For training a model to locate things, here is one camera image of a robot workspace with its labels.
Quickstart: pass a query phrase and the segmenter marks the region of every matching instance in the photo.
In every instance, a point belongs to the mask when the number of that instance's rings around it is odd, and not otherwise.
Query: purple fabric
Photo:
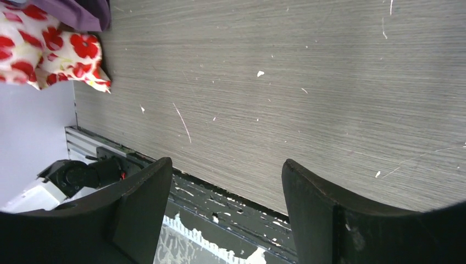
[[[79,31],[104,31],[110,25],[108,0],[30,0],[28,3]]]

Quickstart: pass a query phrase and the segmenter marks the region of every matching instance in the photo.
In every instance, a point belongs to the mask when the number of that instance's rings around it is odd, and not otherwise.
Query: white plastic component
[[[39,209],[52,210],[59,206],[66,199],[66,195],[51,181],[44,183],[43,180],[43,178],[37,178],[0,210],[8,213],[22,213]]]

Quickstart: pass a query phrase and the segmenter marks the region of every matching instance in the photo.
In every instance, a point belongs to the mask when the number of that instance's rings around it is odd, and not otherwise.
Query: floral fabric
[[[59,81],[78,80],[110,92],[95,36],[58,30],[59,21],[34,5],[19,9],[0,2],[0,12],[1,82],[28,83],[42,90]]]

